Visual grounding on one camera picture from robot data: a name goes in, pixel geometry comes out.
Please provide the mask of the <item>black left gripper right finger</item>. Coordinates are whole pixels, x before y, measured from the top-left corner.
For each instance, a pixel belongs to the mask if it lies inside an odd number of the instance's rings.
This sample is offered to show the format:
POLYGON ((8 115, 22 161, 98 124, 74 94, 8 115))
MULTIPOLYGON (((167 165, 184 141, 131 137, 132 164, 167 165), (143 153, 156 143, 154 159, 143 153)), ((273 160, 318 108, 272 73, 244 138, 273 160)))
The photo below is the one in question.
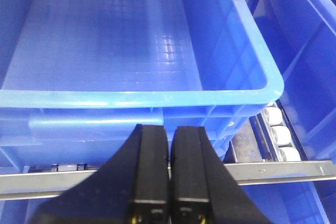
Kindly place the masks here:
POLYGON ((204 127, 179 126, 171 149, 172 223, 270 223, 224 167, 204 127))

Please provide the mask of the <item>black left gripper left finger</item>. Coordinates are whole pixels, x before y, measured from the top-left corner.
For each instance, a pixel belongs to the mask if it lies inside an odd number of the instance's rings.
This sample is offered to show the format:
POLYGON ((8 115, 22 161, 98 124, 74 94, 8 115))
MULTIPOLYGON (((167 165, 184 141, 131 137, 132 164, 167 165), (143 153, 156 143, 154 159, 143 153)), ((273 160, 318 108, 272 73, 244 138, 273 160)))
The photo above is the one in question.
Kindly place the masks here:
POLYGON ((138 124, 88 178, 42 203, 29 223, 168 223, 168 142, 160 125, 138 124))

